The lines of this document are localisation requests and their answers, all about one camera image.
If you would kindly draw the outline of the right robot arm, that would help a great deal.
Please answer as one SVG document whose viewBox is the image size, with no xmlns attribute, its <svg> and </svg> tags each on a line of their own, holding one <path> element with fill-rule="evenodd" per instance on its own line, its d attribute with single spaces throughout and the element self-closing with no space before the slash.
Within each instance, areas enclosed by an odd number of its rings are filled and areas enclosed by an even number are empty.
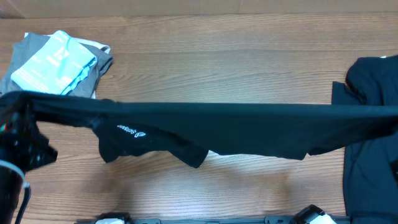
<svg viewBox="0 0 398 224">
<path fill-rule="evenodd" d="M 331 216 L 325 213 L 324 210 L 315 206 L 309 205 L 298 212 L 290 221 L 290 224 L 336 224 Z"/>
</svg>

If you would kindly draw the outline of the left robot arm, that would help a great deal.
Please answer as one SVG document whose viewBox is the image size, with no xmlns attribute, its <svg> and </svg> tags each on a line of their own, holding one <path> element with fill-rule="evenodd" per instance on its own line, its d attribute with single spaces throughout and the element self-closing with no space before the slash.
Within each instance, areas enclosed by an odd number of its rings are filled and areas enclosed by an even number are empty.
<svg viewBox="0 0 398 224">
<path fill-rule="evenodd" d="M 20 223 L 31 196 L 25 175 L 57 160 L 58 152 L 40 133 L 30 104 L 14 103 L 1 111 L 1 223 L 11 223 L 19 203 Z"/>
</svg>

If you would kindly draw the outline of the black polo shirt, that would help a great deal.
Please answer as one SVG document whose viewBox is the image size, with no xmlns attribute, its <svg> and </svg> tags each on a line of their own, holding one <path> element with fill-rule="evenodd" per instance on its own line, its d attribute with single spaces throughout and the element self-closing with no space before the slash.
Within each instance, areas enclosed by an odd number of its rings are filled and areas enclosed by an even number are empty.
<svg viewBox="0 0 398 224">
<path fill-rule="evenodd" d="M 211 151 L 301 160 L 397 131 L 396 106 L 123 103 L 15 91 L 1 108 L 91 129 L 106 162 L 167 151 L 194 168 Z"/>
</svg>

